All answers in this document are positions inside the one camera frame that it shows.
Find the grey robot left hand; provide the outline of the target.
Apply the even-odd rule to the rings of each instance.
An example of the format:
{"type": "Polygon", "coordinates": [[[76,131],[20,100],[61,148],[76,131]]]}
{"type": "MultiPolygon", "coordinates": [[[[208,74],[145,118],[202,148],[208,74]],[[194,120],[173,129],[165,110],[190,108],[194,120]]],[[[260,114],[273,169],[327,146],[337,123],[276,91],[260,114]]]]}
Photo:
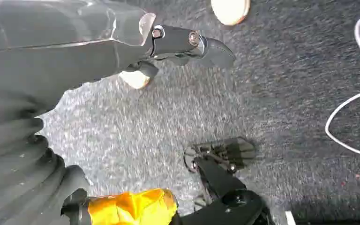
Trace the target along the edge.
{"type": "Polygon", "coordinates": [[[38,134],[67,90],[153,73],[150,59],[233,64],[222,42],[155,19],[112,0],[0,0],[0,225],[67,225],[63,208],[87,192],[83,170],[38,134]]]}

